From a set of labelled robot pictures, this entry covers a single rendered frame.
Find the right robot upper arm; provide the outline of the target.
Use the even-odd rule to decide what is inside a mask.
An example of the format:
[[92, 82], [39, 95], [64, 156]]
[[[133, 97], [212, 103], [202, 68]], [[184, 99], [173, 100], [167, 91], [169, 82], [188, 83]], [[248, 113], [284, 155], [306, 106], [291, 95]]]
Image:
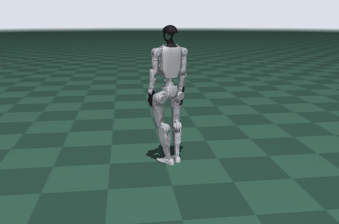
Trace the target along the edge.
[[182, 49], [182, 60], [181, 60], [181, 70], [180, 70], [179, 74], [185, 74], [186, 73], [188, 50], [187, 50], [187, 48], [183, 48], [183, 47], [181, 47], [181, 49]]

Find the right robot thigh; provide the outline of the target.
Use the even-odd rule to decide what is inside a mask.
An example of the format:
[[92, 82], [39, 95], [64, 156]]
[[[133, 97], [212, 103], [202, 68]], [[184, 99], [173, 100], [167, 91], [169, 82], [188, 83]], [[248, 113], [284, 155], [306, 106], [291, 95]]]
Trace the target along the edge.
[[177, 90], [178, 95], [175, 98], [171, 99], [171, 110], [172, 110], [172, 130], [179, 131], [180, 130], [180, 111], [181, 111], [181, 100], [184, 98], [184, 93]]

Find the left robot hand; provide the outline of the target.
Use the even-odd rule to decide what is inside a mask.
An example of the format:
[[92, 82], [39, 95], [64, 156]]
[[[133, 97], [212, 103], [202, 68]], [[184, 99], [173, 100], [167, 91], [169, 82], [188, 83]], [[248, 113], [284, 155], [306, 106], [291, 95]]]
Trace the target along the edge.
[[148, 97], [148, 102], [149, 102], [149, 105], [152, 106], [152, 100], [153, 100], [153, 95], [155, 94], [155, 91], [152, 91], [152, 95], [151, 94], [148, 94], [149, 97]]

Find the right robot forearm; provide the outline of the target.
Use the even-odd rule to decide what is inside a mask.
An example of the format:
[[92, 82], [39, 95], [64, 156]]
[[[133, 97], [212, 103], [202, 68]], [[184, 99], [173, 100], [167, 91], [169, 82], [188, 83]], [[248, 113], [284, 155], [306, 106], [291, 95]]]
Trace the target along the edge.
[[[182, 91], [182, 88], [184, 87], [185, 85], [185, 79], [186, 79], [186, 73], [185, 74], [179, 74], [179, 82], [178, 82], [178, 85], [179, 85], [179, 90]], [[185, 87], [184, 87], [185, 89]]]

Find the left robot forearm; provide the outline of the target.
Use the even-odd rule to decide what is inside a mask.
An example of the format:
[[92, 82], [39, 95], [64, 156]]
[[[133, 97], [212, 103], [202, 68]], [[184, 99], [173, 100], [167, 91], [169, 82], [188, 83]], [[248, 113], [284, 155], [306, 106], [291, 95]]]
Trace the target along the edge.
[[149, 90], [148, 94], [152, 95], [152, 91], [155, 91], [156, 88], [156, 80], [157, 78], [154, 76], [154, 71], [152, 69], [149, 70]]

